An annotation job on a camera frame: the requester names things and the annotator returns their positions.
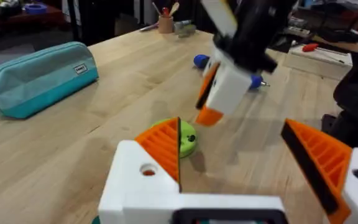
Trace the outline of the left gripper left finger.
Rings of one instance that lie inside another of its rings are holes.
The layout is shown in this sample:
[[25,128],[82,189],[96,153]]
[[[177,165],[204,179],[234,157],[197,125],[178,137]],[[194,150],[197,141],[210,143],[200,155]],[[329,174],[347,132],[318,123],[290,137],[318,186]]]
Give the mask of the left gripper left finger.
[[124,202],[134,195],[179,193],[181,119],[153,125],[131,140],[117,145],[98,206],[101,223],[125,223]]

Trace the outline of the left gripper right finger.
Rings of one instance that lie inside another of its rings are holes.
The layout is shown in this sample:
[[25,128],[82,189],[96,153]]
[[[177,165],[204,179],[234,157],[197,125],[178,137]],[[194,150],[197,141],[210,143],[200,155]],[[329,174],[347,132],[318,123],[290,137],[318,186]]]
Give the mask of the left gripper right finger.
[[286,119],[281,137],[324,210],[324,222],[358,223],[358,147]]

